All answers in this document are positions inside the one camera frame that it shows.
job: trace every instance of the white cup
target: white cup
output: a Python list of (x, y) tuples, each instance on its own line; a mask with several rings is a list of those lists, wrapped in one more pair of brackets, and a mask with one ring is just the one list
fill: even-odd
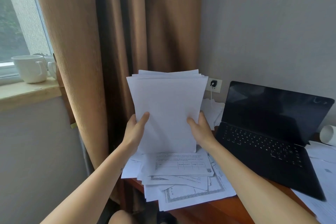
[(325, 125), (320, 132), (320, 140), (322, 143), (336, 146), (336, 127)]
[(52, 55), (44, 56), (45, 63), (47, 64), (50, 75), (56, 78), (56, 62)]
[(21, 79), (26, 83), (44, 82), (47, 79), (47, 69), (43, 56), (24, 55), (12, 57)]

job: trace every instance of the wall socket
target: wall socket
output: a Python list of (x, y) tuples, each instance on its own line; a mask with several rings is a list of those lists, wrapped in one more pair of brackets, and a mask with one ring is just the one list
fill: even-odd
[(216, 87), (212, 87), (212, 92), (220, 93), (221, 86), (222, 86), (222, 80), (214, 79), (214, 78), (210, 78), (210, 77), (208, 78), (207, 88), (205, 90), (210, 91), (210, 89), (211, 89), (210, 85), (211, 85), (212, 81), (217, 81)]

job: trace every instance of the person's left hand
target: person's left hand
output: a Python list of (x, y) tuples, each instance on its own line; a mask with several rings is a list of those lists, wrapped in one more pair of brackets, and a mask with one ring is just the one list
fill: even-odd
[(125, 145), (131, 155), (135, 154), (144, 134), (145, 124), (149, 119), (149, 112), (145, 112), (139, 122), (135, 118), (135, 114), (129, 119), (122, 144)]

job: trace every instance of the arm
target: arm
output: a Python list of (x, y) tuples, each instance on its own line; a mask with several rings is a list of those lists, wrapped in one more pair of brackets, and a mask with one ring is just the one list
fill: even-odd
[(132, 115), (123, 142), (41, 223), (97, 223), (126, 162), (137, 151), (148, 118), (147, 112), (137, 123)]
[(187, 119), (196, 141), (221, 167), (255, 223), (318, 223), (285, 193), (246, 167), (212, 135), (203, 112), (198, 124)]

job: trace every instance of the black screen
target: black screen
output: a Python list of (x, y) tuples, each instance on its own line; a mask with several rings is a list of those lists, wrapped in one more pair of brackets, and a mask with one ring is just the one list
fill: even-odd
[(304, 146), (333, 104), (331, 98), (231, 82), (222, 122)]

